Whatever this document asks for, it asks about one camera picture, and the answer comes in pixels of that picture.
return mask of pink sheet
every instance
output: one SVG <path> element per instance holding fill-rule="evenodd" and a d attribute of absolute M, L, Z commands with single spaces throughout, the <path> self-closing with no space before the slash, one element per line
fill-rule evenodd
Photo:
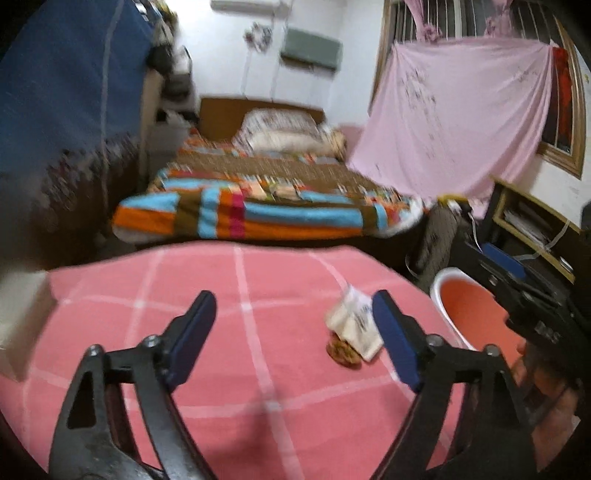
<path fill-rule="evenodd" d="M 47 467 L 61 403 L 85 349 L 93 343 L 107 350 L 134 346 L 209 289 L 218 299 L 217 321 L 174 398 L 219 478 L 369 478 L 413 395 L 384 352 L 359 371 L 328 357 L 324 314 L 347 282 L 368 294 L 389 290 L 426 331 L 455 344 L 425 294 L 355 249 L 200 242 L 53 271 L 59 306 L 39 340 L 29 379 L 16 384 L 0 377 L 0 407 Z M 142 458 L 158 465 L 133 389 L 125 395 Z M 458 402 L 454 397 L 433 463 L 443 460 Z"/>
<path fill-rule="evenodd" d="M 550 101 L 552 51 L 538 41 L 395 44 L 348 163 L 404 194 L 485 199 L 534 157 Z"/>

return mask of bolt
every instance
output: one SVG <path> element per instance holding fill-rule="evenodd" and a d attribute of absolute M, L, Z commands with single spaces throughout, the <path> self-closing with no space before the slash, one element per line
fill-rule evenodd
<path fill-rule="evenodd" d="M 499 348 L 496 345 L 492 345 L 492 344 L 484 347 L 484 351 L 489 356 L 499 356 L 501 354 L 501 351 L 499 350 Z"/>
<path fill-rule="evenodd" d="M 86 349 L 87 356 L 97 356 L 101 353 L 104 353 L 104 349 L 100 345 L 91 345 Z"/>
<path fill-rule="evenodd" d="M 439 347 L 439 346 L 443 346 L 444 344 L 444 340 L 441 336 L 439 335 L 427 335 L 427 345 L 428 346 L 432 346 L 432 347 Z"/>
<path fill-rule="evenodd" d="M 154 348 L 160 345 L 160 337 L 158 335 L 149 335 L 142 340 L 142 344 L 148 348 Z"/>

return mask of headboard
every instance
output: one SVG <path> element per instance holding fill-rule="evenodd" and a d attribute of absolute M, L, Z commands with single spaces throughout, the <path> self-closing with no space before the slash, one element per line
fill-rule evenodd
<path fill-rule="evenodd" d="M 303 110 L 308 112 L 317 124 L 324 121 L 322 110 L 303 105 L 250 100 L 242 97 L 203 97 L 199 110 L 199 131 L 209 140 L 232 138 L 240 130 L 244 116 L 255 108 Z"/>

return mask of white pillow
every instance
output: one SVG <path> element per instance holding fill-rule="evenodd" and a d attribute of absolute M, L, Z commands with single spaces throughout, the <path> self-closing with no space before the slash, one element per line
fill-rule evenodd
<path fill-rule="evenodd" d="M 251 137 L 249 144 L 255 152 L 312 153 L 321 157 L 333 155 L 330 142 L 295 132 L 257 132 Z"/>

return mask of wall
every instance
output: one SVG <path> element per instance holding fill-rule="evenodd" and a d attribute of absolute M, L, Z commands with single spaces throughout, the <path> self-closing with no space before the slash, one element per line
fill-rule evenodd
<path fill-rule="evenodd" d="M 364 125 L 374 88 L 384 0 L 348 0 L 340 40 L 343 64 L 330 91 L 332 124 Z"/>
<path fill-rule="evenodd" d="M 581 180 L 541 158 L 536 158 L 520 185 L 566 218 L 580 225 L 581 209 L 591 200 L 591 84 L 589 83 L 591 71 L 583 57 L 580 54 L 578 57 L 587 107 L 587 144 Z"/>
<path fill-rule="evenodd" d="M 193 76 L 200 96 L 220 95 L 275 99 L 325 108 L 333 74 L 280 65 L 284 21 L 275 20 L 271 48 L 265 54 L 249 50 L 242 36 L 254 21 L 270 25 L 270 17 L 215 12 L 209 0 L 168 0 L 178 13 L 178 42 L 193 58 Z M 346 0 L 294 0 L 288 22 L 327 37 L 338 38 Z"/>

